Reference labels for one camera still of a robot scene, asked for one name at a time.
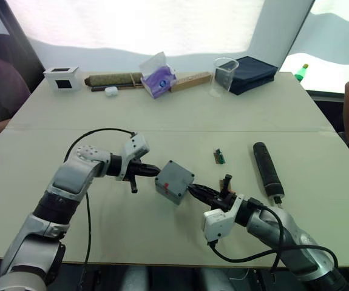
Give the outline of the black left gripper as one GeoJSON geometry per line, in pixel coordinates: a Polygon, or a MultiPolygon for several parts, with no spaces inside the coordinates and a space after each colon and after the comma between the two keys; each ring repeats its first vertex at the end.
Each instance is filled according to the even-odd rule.
{"type": "Polygon", "coordinates": [[[132,159],[129,161],[125,180],[130,182],[131,192],[137,193],[137,183],[135,180],[135,176],[147,176],[147,177],[155,177],[160,173],[160,169],[152,164],[143,164],[141,159],[132,159]]]}

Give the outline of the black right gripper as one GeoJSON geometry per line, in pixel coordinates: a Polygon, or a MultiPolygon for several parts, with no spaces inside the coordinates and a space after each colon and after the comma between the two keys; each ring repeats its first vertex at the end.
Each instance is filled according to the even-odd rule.
{"type": "Polygon", "coordinates": [[[190,184],[188,192],[201,202],[208,202],[208,205],[213,209],[231,210],[237,195],[231,191],[230,182],[232,176],[226,174],[222,180],[222,192],[218,192],[200,184],[190,184]]]}

